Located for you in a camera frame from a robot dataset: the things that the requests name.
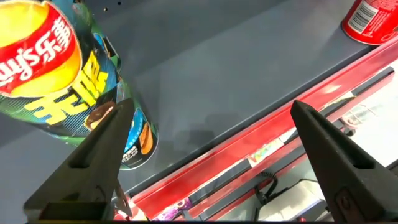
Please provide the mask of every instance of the coca-cola can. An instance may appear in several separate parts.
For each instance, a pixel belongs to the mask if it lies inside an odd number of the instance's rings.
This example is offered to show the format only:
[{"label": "coca-cola can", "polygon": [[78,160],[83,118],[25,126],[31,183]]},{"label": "coca-cola can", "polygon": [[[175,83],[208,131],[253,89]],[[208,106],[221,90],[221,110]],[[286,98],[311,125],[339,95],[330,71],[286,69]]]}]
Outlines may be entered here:
[{"label": "coca-cola can", "polygon": [[354,40],[381,45],[398,35],[398,0],[355,0],[341,26]]}]

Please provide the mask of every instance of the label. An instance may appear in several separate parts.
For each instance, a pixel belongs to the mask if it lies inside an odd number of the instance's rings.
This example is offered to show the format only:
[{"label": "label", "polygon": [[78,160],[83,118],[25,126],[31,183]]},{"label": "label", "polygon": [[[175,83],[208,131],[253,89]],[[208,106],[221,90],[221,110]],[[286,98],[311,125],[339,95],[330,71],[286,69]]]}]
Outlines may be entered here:
[{"label": "label", "polygon": [[[53,80],[54,70],[61,67],[62,72],[67,72],[68,77],[60,82],[42,83],[42,85],[55,85],[55,90],[67,88],[78,74],[81,68],[81,54],[73,27],[65,16],[52,4],[12,2],[2,3],[1,7],[41,8],[46,13],[46,18],[37,29],[26,38],[10,43],[5,39],[0,47],[0,93],[6,96],[42,96],[48,92],[48,88],[33,90],[24,84],[38,79]],[[71,68],[62,66],[66,63]]]},{"label": "label", "polygon": [[[0,112],[77,146],[131,97],[118,73],[119,56],[84,4],[2,1],[0,20]],[[122,170],[148,161],[158,141],[133,101]]]},{"label": "label", "polygon": [[357,0],[343,21],[352,38],[367,44],[383,44],[397,35],[397,0]]},{"label": "label", "polygon": [[122,170],[134,169],[145,163],[153,155],[156,146],[157,136],[152,132],[142,110],[137,109],[124,149]]},{"label": "label", "polygon": [[276,152],[276,150],[280,149],[284,143],[279,139],[275,139],[269,144],[265,144],[262,146],[257,152],[248,157],[248,161],[251,167],[255,167],[258,163],[263,161],[266,157]]}]

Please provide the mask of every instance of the snack package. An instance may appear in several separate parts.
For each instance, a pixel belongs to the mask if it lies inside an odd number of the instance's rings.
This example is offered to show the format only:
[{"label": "snack package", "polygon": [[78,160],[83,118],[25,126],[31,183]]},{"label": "snack package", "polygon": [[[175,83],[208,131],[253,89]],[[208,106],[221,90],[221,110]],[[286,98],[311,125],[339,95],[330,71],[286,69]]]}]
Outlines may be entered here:
[{"label": "snack package", "polygon": [[163,212],[159,214],[154,221],[172,221],[182,210],[188,210],[190,208],[192,208],[192,203],[188,198],[186,198],[175,205],[165,208],[165,210],[163,210]]},{"label": "snack package", "polygon": [[[77,146],[131,97],[118,54],[80,1],[0,1],[0,18],[0,112]],[[158,141],[133,100],[122,170],[145,163]]]}]

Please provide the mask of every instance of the black plastic part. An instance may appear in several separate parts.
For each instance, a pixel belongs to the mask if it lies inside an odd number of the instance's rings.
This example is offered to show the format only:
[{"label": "black plastic part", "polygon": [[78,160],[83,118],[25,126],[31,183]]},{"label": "black plastic part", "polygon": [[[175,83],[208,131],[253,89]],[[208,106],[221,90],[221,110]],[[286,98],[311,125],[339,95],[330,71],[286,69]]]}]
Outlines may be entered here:
[{"label": "black plastic part", "polygon": [[[270,168],[268,168],[266,171],[277,172],[278,170],[281,170],[282,168],[284,168],[285,166],[287,166],[288,164],[290,164],[291,162],[296,160],[298,157],[300,157],[304,153],[305,153],[304,148],[298,147],[297,149],[293,150],[289,155],[285,156],[284,158],[282,158],[281,160],[279,160],[278,162],[276,162],[275,164],[270,166]],[[210,207],[206,211],[204,211],[200,215],[202,220],[209,219],[210,217],[212,217],[213,215],[218,213],[223,208],[227,207],[229,204],[231,204],[235,200],[242,197],[245,193],[252,190],[255,186],[262,183],[266,179],[267,178],[265,178],[265,177],[256,176],[249,182],[243,184],[238,189],[236,189],[234,192],[232,192],[231,194],[229,194],[228,196],[226,196],[225,198],[221,199],[219,202],[214,204],[212,207]]]},{"label": "black plastic part", "polygon": [[197,190],[195,193],[189,196],[189,200],[192,204],[201,202],[203,199],[224,187],[226,184],[239,177],[242,173],[246,172],[250,168],[250,163],[246,159],[243,160],[239,164],[232,167],[229,171],[225,172],[223,175]]},{"label": "black plastic part", "polygon": [[310,105],[296,100],[290,113],[336,222],[398,218],[398,177]]},{"label": "black plastic part", "polygon": [[133,114],[131,99],[114,107],[26,201],[29,222],[109,218],[114,189],[120,191],[120,161]]}]

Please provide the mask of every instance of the lay's potato chip canister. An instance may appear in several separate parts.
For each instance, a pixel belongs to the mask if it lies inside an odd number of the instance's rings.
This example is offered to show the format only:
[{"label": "lay's potato chip canister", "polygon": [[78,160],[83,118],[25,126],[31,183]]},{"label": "lay's potato chip canister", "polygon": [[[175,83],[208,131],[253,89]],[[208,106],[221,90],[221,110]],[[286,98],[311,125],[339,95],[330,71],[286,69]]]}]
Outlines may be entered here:
[{"label": "lay's potato chip canister", "polygon": [[[0,1],[0,21],[0,112],[77,146],[132,97],[118,54],[80,1]],[[149,160],[158,142],[133,100],[122,170]]]}]

